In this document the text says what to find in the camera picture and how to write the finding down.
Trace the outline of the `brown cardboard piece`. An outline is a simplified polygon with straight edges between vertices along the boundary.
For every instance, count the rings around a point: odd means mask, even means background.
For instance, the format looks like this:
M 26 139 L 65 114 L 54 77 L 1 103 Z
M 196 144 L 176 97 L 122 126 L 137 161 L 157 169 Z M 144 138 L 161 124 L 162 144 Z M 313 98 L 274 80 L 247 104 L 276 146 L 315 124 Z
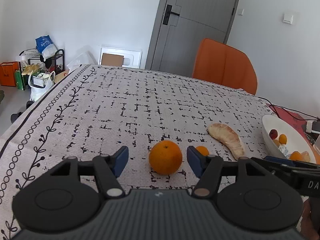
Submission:
M 101 58 L 101 65 L 121 67 L 123 65 L 123 61 L 124 61 L 123 55 L 103 53 Z

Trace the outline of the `white plate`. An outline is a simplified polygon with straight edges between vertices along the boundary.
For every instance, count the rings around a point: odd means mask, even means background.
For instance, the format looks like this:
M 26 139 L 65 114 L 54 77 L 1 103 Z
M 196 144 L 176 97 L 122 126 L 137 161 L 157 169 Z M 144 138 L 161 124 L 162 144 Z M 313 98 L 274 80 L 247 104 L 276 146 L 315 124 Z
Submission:
M 262 125 L 263 139 L 270 156 L 290 159 L 293 153 L 298 152 L 304 161 L 316 163 L 310 145 L 287 122 L 274 115 L 264 115 Z

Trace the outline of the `orange paper bag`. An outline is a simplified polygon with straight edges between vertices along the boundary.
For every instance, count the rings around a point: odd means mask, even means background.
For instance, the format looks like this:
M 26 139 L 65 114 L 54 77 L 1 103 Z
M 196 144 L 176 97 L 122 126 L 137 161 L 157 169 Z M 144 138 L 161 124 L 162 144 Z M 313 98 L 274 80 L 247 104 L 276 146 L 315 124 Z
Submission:
M 15 72 L 19 70 L 17 61 L 0 64 L 0 82 L 2 86 L 16 86 Z

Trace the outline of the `red orange table mat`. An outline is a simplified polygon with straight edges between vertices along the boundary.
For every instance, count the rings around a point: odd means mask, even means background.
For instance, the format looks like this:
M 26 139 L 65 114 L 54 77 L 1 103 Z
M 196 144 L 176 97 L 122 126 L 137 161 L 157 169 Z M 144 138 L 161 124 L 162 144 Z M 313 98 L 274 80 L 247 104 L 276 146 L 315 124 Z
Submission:
M 306 125 L 307 121 L 305 118 L 301 117 L 298 113 L 292 111 L 287 111 L 284 108 L 274 106 L 270 103 L 267 103 L 268 107 L 271 109 L 272 114 L 275 114 L 281 120 L 288 123 L 292 126 L 307 142 L 311 145 L 314 145 L 316 139 L 318 138 L 317 134 L 307 133 Z

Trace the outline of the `white plastic bag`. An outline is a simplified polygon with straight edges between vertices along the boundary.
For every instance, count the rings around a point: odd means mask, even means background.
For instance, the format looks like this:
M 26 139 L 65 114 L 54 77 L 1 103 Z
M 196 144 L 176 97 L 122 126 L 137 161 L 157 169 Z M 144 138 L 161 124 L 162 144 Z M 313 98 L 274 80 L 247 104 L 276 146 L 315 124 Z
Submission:
M 31 88 L 30 101 L 37 101 L 47 93 L 54 85 L 55 72 L 31 74 L 28 77 L 28 85 Z

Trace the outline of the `red plum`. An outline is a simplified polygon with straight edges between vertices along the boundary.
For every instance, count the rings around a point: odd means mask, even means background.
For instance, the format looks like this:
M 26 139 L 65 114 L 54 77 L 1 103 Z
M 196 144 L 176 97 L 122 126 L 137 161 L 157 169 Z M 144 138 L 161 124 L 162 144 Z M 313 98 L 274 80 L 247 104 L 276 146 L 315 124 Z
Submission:
M 276 129 L 271 129 L 270 132 L 269 132 L 269 137 L 270 137 L 272 140 L 277 139 L 277 137 L 278 137 L 278 131 L 277 131 Z

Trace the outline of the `black metal rack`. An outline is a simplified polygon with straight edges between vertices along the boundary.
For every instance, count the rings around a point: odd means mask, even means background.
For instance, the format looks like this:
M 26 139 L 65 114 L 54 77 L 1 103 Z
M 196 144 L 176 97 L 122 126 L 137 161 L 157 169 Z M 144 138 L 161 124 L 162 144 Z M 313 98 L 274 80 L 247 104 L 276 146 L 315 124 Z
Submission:
M 30 88 L 28 85 L 29 73 L 27 73 L 27 67 L 32 65 L 38 65 L 39 68 L 36 72 L 43 71 L 50 74 L 55 72 L 55 74 L 60 74 L 65 70 L 65 50 L 58 49 L 55 54 L 48 59 L 44 59 L 42 54 L 40 54 L 36 48 L 28 49 L 20 52 L 17 57 L 20 71 L 20 79 L 22 81 L 22 89 L 26 90 Z

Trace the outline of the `white foam packaging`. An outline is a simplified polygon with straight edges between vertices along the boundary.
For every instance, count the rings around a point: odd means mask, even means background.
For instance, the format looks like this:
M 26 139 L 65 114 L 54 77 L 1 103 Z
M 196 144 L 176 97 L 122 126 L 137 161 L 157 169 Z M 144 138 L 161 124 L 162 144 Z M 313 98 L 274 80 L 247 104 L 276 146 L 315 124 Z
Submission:
M 98 64 L 102 66 L 115 66 L 139 68 L 142 52 L 132 49 L 101 47 Z

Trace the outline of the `large orange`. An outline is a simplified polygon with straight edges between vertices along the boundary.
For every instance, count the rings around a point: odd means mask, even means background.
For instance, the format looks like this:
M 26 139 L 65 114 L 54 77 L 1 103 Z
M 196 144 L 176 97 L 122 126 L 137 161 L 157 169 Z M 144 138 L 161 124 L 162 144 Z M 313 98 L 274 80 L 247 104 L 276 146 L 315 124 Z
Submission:
M 292 161 L 303 161 L 303 156 L 298 151 L 295 151 L 290 155 L 289 159 Z
M 175 173 L 182 164 L 182 152 L 175 142 L 163 140 L 158 142 L 150 151 L 149 164 L 160 175 Z

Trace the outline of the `green brown kiwi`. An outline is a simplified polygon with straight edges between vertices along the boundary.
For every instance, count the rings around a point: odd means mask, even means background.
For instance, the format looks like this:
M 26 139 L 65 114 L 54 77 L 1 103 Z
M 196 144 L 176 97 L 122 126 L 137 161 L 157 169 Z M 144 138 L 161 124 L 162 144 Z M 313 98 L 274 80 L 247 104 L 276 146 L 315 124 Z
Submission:
M 275 144 L 277 147 L 280 146 L 280 142 L 279 142 L 277 139 L 274 139 L 273 142 L 274 142 L 274 144 Z

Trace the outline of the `grey door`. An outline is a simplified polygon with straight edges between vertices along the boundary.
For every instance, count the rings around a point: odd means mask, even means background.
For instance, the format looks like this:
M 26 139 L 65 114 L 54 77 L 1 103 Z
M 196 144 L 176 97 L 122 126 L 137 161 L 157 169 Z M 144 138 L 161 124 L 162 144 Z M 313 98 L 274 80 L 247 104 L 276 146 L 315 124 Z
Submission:
M 226 43 L 239 0 L 160 0 L 145 68 L 190 77 L 204 38 Z M 163 25 L 167 5 L 171 15 Z

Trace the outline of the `small tangerine in plate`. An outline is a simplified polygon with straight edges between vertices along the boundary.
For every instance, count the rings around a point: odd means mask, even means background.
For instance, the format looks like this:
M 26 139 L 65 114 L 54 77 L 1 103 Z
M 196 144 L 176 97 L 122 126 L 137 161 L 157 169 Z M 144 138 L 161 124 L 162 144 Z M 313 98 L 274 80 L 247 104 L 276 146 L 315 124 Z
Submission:
M 286 145 L 287 144 L 287 136 L 285 134 L 281 134 L 278 138 L 278 141 L 280 142 L 280 144 Z

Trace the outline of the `white light switch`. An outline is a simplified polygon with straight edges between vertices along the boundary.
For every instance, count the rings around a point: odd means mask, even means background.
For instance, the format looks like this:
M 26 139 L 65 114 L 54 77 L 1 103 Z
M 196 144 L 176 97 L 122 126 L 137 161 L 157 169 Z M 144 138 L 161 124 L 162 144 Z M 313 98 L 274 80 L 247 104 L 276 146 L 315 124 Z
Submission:
M 293 15 L 293 14 L 291 14 L 291 13 L 284 13 L 283 23 L 292 25 L 292 24 L 293 24 L 293 20 L 294 20 L 294 15 Z

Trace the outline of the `peeled pomelo segment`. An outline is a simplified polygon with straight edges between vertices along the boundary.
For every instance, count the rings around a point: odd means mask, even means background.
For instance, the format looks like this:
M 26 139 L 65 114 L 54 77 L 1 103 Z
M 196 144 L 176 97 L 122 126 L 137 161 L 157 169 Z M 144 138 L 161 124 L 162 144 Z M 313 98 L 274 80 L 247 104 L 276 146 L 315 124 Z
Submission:
M 224 144 L 235 160 L 245 156 L 245 147 L 238 134 L 226 124 L 214 123 L 208 126 L 211 137 Z

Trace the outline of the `blue white bag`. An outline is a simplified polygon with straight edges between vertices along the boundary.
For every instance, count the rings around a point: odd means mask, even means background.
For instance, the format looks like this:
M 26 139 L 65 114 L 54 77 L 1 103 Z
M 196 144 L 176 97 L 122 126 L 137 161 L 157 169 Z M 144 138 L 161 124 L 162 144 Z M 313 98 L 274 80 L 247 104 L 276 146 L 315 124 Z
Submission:
M 52 42 L 52 39 L 49 35 L 40 36 L 35 39 L 36 49 L 42 55 L 43 60 L 46 61 L 50 57 L 54 56 L 57 52 L 57 47 Z

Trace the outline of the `patterned grey tablecloth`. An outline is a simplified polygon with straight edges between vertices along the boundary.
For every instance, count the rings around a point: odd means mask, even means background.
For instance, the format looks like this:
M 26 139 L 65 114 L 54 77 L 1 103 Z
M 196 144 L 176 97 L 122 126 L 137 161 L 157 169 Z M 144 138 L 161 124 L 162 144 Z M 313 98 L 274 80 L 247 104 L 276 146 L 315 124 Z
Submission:
M 295 227 L 250 232 L 229 224 L 208 201 L 195 199 L 197 183 L 186 159 L 161 176 L 149 165 L 162 140 L 205 146 L 225 161 L 225 146 L 207 132 L 224 123 L 240 135 L 248 157 L 266 147 L 261 118 L 270 109 L 241 89 L 172 74 L 83 65 L 26 110 L 1 137 L 1 239 L 301 239 Z M 129 160 L 119 183 L 126 197 L 102 203 L 84 225 L 57 233 L 23 230 L 12 200 L 58 163 L 73 165 L 121 147 Z

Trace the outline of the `black slippers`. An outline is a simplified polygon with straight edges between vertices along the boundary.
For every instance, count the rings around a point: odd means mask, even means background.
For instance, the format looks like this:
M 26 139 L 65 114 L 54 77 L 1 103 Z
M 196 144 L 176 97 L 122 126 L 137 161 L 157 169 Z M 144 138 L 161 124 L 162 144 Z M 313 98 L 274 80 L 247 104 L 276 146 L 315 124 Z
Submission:
M 23 112 L 27 110 L 33 103 L 33 101 L 27 101 L 25 107 L 22 107 L 17 113 L 12 113 L 10 117 L 11 123 L 13 124 L 23 114 Z

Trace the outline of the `orange chair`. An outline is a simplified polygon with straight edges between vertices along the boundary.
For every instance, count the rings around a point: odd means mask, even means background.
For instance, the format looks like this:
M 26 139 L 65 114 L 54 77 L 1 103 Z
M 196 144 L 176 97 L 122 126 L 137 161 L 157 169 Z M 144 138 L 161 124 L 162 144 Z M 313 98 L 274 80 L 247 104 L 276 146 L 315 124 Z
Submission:
M 192 77 L 256 94 L 258 80 L 245 53 L 209 38 L 201 41 Z

